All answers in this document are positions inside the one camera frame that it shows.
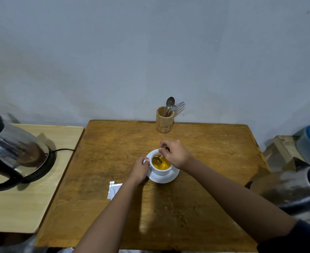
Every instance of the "wooden utensil holder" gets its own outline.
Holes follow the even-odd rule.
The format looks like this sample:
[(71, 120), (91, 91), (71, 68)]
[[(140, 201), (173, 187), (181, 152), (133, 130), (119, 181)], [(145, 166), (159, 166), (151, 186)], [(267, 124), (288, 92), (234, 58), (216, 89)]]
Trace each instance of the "wooden utensil holder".
[(167, 112), (167, 107), (162, 106), (156, 111), (156, 130), (161, 133), (168, 133), (172, 130), (174, 124), (175, 111), (171, 112), (169, 117), (164, 117)]

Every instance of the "power cord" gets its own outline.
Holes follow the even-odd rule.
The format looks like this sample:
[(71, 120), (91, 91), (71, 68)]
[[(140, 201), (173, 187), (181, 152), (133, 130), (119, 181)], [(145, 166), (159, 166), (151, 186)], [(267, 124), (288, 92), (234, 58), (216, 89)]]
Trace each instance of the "power cord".
[(58, 151), (61, 151), (61, 150), (70, 150), (70, 151), (75, 152), (75, 150), (74, 150), (74, 149), (70, 149), (70, 148), (60, 148), (60, 149), (56, 149), (56, 150), (54, 150), (54, 151), (53, 151), (53, 153), (58, 152)]

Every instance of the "electric kettle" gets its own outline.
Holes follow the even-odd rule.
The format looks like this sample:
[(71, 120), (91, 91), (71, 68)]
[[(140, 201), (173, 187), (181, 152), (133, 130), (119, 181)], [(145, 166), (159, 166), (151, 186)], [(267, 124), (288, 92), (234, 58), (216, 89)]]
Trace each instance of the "electric kettle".
[(55, 161), (56, 154), (46, 144), (0, 116), (0, 174), (8, 178), (0, 183), (0, 191), (42, 178)]
[(296, 157), (247, 186), (291, 216), (310, 224), (310, 165)]

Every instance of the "tea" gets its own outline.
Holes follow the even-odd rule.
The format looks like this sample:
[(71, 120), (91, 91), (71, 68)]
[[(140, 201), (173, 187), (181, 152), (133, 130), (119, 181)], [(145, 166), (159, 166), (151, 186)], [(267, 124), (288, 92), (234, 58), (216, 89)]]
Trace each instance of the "tea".
[(154, 167), (158, 170), (167, 170), (170, 168), (170, 166), (172, 165), (166, 158), (164, 157), (160, 157), (162, 163), (161, 165), (155, 165), (154, 161), (152, 160), (152, 163), (154, 165)]

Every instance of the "person's right arm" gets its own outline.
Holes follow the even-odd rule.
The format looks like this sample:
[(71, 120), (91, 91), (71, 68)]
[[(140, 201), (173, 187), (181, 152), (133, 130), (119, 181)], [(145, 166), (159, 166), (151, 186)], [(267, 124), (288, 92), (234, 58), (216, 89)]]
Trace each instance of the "person's right arm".
[(161, 154), (176, 168), (195, 178), (225, 212), (257, 243), (289, 234), (297, 220), (243, 185), (196, 160), (179, 140), (162, 140)]

